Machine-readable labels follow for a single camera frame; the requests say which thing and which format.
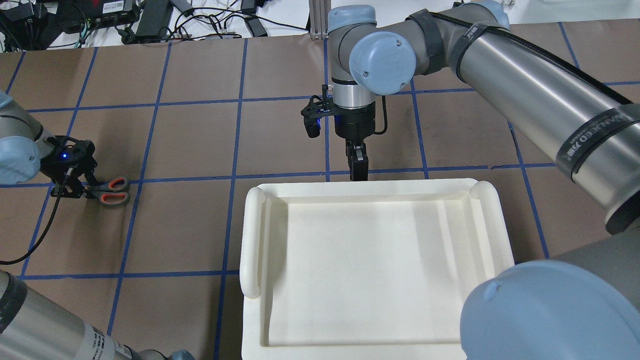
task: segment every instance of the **orange scissor handle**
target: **orange scissor handle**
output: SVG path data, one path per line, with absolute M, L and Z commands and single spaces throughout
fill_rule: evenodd
M 115 177 L 107 184 L 107 189 L 111 192 L 125 192 L 129 189 L 129 180 L 124 176 Z
M 122 206 L 128 204 L 130 200 L 129 194 L 125 192 L 99 192 L 95 195 L 105 206 Z

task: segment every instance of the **blue tape line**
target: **blue tape line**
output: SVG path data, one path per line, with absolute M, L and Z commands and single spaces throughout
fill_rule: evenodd
M 11 81 L 9 81 L 9 85 L 6 86 L 6 94 L 9 94 L 9 91 L 11 91 L 11 87 L 13 86 L 13 82 L 15 81 L 15 77 L 18 76 L 18 70 L 20 70 L 20 66 L 22 65 L 22 61 L 24 60 L 24 56 L 26 54 L 26 51 L 22 52 L 20 60 L 18 60 L 18 65 L 15 66 L 15 70 L 13 71 L 13 75 L 11 76 Z
M 33 247 L 36 243 L 36 239 L 38 238 L 38 233 L 40 232 L 40 226 L 42 225 L 42 218 L 44 217 L 44 213 L 47 210 L 47 204 L 49 203 L 49 193 L 51 193 L 51 188 L 53 186 L 51 184 L 47 184 L 47 193 L 44 195 L 44 201 L 42 202 L 42 208 L 40 209 L 40 215 L 38 215 L 38 221 L 36 221 L 36 228 L 33 231 L 33 235 L 31 237 L 31 241 L 29 242 L 29 249 Z M 31 256 L 24 260 L 24 264 L 22 264 L 22 272 L 21 275 L 26 274 L 27 266 L 29 266 L 29 260 Z
M 27 110 L 30 113 L 53 113 L 56 111 L 73 111 L 76 108 L 51 108 L 51 109 L 31 109 Z
M 564 25 L 562 22 L 558 22 L 558 26 L 560 26 L 560 32 L 562 33 L 562 37 L 564 38 L 564 42 L 566 43 L 567 48 L 569 48 L 569 53 L 571 54 L 571 59 L 573 59 L 573 64 L 578 69 L 580 68 L 580 64 L 578 63 L 578 59 L 575 57 L 575 53 L 573 52 L 573 48 L 571 47 L 571 43 L 569 42 L 569 38 L 566 36 L 566 31 L 564 30 Z
M 125 240 L 124 250 L 122 252 L 122 261 L 120 262 L 120 273 L 118 276 L 118 284 L 116 285 L 116 292 L 113 297 L 113 305 L 111 306 L 111 316 L 109 317 L 109 326 L 107 327 L 107 335 L 111 335 L 113 330 L 113 322 L 115 321 L 116 312 L 118 310 L 118 301 L 120 300 L 120 290 L 122 289 L 122 279 L 124 278 L 124 270 L 127 266 L 127 258 L 129 256 L 129 246 L 131 245 L 131 235 L 133 233 L 134 224 L 136 221 L 136 215 L 138 214 L 138 205 L 140 204 L 140 195 L 142 194 L 142 188 L 144 186 L 145 171 L 147 169 L 147 159 L 149 156 L 149 149 L 151 148 L 151 140 L 154 135 L 154 128 L 156 126 L 156 118 L 158 113 L 158 106 L 160 104 L 160 96 L 162 96 L 162 90 L 164 87 L 164 78 L 166 77 L 166 69 L 169 66 L 169 56 L 171 55 L 171 43 L 167 45 L 166 57 L 164 58 L 164 67 L 162 76 L 160 77 L 160 87 L 156 96 L 156 105 L 154 106 L 154 114 L 151 119 L 151 125 L 149 127 L 149 134 L 147 136 L 147 146 L 145 147 L 145 155 L 142 159 L 142 166 L 140 170 L 140 179 L 142 183 L 138 185 L 136 192 L 136 199 L 133 202 L 131 209 L 131 219 L 129 220 L 129 228 L 127 230 L 127 238 Z
M 486 165 L 459 166 L 459 167 L 430 167 L 429 171 L 459 171 L 459 170 L 489 170 Z
M 496 168 L 520 168 L 520 164 L 495 165 L 494 167 L 491 167 L 491 170 Z
M 79 110 L 105 110 L 105 109 L 126 109 L 126 108 L 150 108 L 156 104 L 124 104 L 124 105 L 102 105 L 102 106 L 81 106 Z
M 415 127 L 418 134 L 418 144 L 420 145 L 420 156 L 422 158 L 422 170 L 424 171 L 424 178 L 429 179 L 429 167 L 427 165 L 427 156 L 424 152 L 424 144 L 422 142 L 422 127 L 420 126 L 420 114 L 418 113 L 418 100 L 416 97 L 415 84 L 411 79 L 411 97 L 413 100 L 413 116 L 415 117 Z
M 472 88 L 455 88 L 455 89 L 433 89 L 433 90 L 416 90 L 416 94 L 439 94 L 443 92 L 475 92 Z
M 144 179 L 142 183 L 174 183 L 177 181 L 207 181 L 207 180 L 229 180 L 230 176 L 194 176 L 194 177 L 166 177 L 159 179 Z
M 34 183 L 34 184 L 3 184 L 0 188 L 45 188 L 51 183 Z
M 82 96 L 84 95 L 84 90 L 86 89 L 86 85 L 89 82 L 89 76 L 91 76 L 91 70 L 93 69 L 93 64 L 95 63 L 95 57 L 98 54 L 98 48 L 93 48 L 93 55 L 91 57 L 91 62 L 89 63 L 89 68 L 86 71 L 86 75 L 84 77 L 84 82 L 82 84 L 82 89 L 80 89 L 80 95 L 78 95 L 78 101 L 76 102 L 76 107 L 74 108 L 74 114 L 71 116 L 71 122 L 69 122 L 69 127 L 67 128 L 67 136 L 71 135 L 71 129 L 76 122 L 76 116 L 78 114 L 78 110 L 80 108 L 80 103 L 82 102 Z
M 281 100 L 309 100 L 309 96 L 281 96 L 281 97 L 252 97 L 249 99 L 241 99 L 242 102 L 256 102 L 256 101 L 281 101 Z
M 386 168 L 386 169 L 372 169 L 369 170 L 370 174 L 394 174 L 398 172 L 421 172 L 423 168 Z
M 513 125 L 509 122 L 509 131 L 511 132 L 511 137 L 513 138 L 513 144 L 516 147 L 516 154 L 518 155 L 518 162 L 520 164 L 520 170 L 522 171 L 522 178 L 524 179 L 524 185 L 527 188 L 527 195 L 529 196 L 529 202 L 531 203 L 531 211 L 533 211 L 533 219 L 536 221 L 536 228 L 538 229 L 538 236 L 540 237 L 540 245 L 542 246 L 542 252 L 545 255 L 545 258 L 549 258 L 549 250 L 547 248 L 547 241 L 545 239 L 545 234 L 542 230 L 542 224 L 540 222 L 540 216 L 538 216 L 538 207 L 536 206 L 536 201 L 533 198 L 533 191 L 531 190 L 531 184 L 529 183 L 529 176 L 527 175 L 527 167 L 524 165 L 524 161 L 522 161 L 522 153 L 520 152 L 520 146 L 518 145 L 518 139 L 516 138 L 516 133 L 513 130 Z
M 56 274 L 22 275 L 22 280 L 62 280 L 62 279 L 116 279 L 118 274 Z
M 282 172 L 278 174 L 236 175 L 236 179 L 269 179 L 272 177 L 322 176 L 324 172 Z
M 556 164 L 554 164 L 554 163 L 524 164 L 524 167 L 526 167 L 526 168 L 530 168 L 530 167 L 556 167 Z
M 236 142 L 234 145 L 234 162 L 231 172 L 231 187 L 229 189 L 229 205 L 227 209 L 227 230 L 225 232 L 225 250 L 222 257 L 222 270 L 223 274 L 220 278 L 220 297 L 218 300 L 218 317 L 216 319 L 216 337 L 214 339 L 213 358 L 218 360 L 220 358 L 220 339 L 222 333 L 222 316 L 225 305 L 225 288 L 227 287 L 227 264 L 229 258 L 229 242 L 231 237 L 231 219 L 233 215 L 234 207 L 234 192 L 236 190 L 236 172 L 238 162 L 238 149 L 240 148 L 240 126 L 242 120 L 242 103 L 244 92 L 244 73 L 246 70 L 246 53 L 247 53 L 247 39 L 244 40 L 244 49 L 242 54 L 242 71 L 240 73 L 240 92 L 238 94 L 238 111 L 236 118 Z
M 616 85 L 640 85 L 640 81 L 614 81 L 612 83 L 604 83 L 607 86 L 616 86 Z
M 152 277 L 197 277 L 239 275 L 238 270 L 183 271 L 183 272 L 134 272 L 124 274 L 54 274 L 54 275 L 19 275 L 22 280 L 62 280 L 62 279 L 148 279 Z
M 329 51 L 327 39 L 323 40 L 324 83 L 329 83 Z M 324 180 L 331 181 L 331 164 L 329 162 L 329 117 L 324 117 Z
M 200 105 L 200 104 L 221 104 L 225 102 L 238 102 L 237 99 L 224 99 L 224 100 L 199 100 L 199 101 L 173 101 L 162 102 L 160 106 L 181 106 L 181 105 Z

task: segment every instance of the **scissors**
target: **scissors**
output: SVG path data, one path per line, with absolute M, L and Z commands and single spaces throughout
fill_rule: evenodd
M 114 177 L 103 185 L 89 187 L 89 192 L 104 206 L 123 206 L 129 203 L 129 180 L 124 176 Z

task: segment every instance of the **black strap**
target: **black strap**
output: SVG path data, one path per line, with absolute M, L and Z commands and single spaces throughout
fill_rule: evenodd
M 427 49 L 429 67 L 422 75 L 432 74 L 444 68 L 446 66 L 444 43 L 442 42 L 442 35 L 436 19 L 431 15 L 431 12 L 427 9 L 422 9 L 409 15 L 405 20 L 415 21 L 422 29 L 422 34 L 424 34 L 424 45 Z
M 593 117 L 574 131 L 560 146 L 556 155 L 558 170 L 572 179 L 595 149 L 608 138 L 638 122 L 640 122 L 640 104 L 622 105 Z
M 453 45 L 453 49 L 451 49 L 451 53 L 449 54 L 449 66 L 455 65 L 455 68 L 452 70 L 456 73 L 456 76 L 460 81 L 465 82 L 460 74 L 460 63 L 462 62 L 462 57 L 465 55 L 467 49 L 474 43 L 487 29 L 505 29 L 502 26 L 497 26 L 494 23 L 487 24 L 484 22 L 477 22 L 467 30 Z
M 24 299 L 27 298 L 27 285 L 7 273 L 9 276 L 9 282 L 6 285 L 6 290 L 0 298 L 0 334 L 11 324 L 18 311 L 24 304 Z
M 615 235 L 624 230 L 640 218 L 640 191 L 627 199 L 607 221 L 607 232 Z

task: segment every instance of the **light blue joint cap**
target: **light blue joint cap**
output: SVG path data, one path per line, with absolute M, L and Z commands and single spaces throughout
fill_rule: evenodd
M 347 5 L 331 9 L 328 32 L 353 24 L 376 25 L 376 9 L 371 5 Z
M 0 184 L 29 181 L 40 171 L 38 146 L 23 136 L 0 138 Z
M 368 34 L 349 56 L 349 71 L 361 86 L 378 95 L 394 94 L 415 73 L 415 51 L 405 38 L 389 31 Z
M 195 357 L 187 350 L 178 350 L 171 354 L 171 360 L 195 360 Z
M 493 14 L 493 17 L 495 17 L 495 20 L 500 25 L 507 28 L 507 30 L 510 28 L 509 15 L 507 15 L 507 13 L 504 12 L 504 9 L 500 3 L 497 3 L 493 0 L 478 0 L 478 1 L 473 1 L 471 3 L 464 3 L 462 5 L 469 5 L 469 4 L 484 6 L 485 8 L 489 9 L 489 11 L 491 11 L 491 13 Z
M 640 313 L 583 268 L 529 261 L 471 292 L 460 337 L 469 360 L 638 359 Z
M 4 108 L 7 105 L 9 105 L 9 103 L 12 102 L 12 101 L 13 101 L 13 97 L 10 97 L 9 95 L 7 95 L 4 92 L 0 91 L 0 109 Z

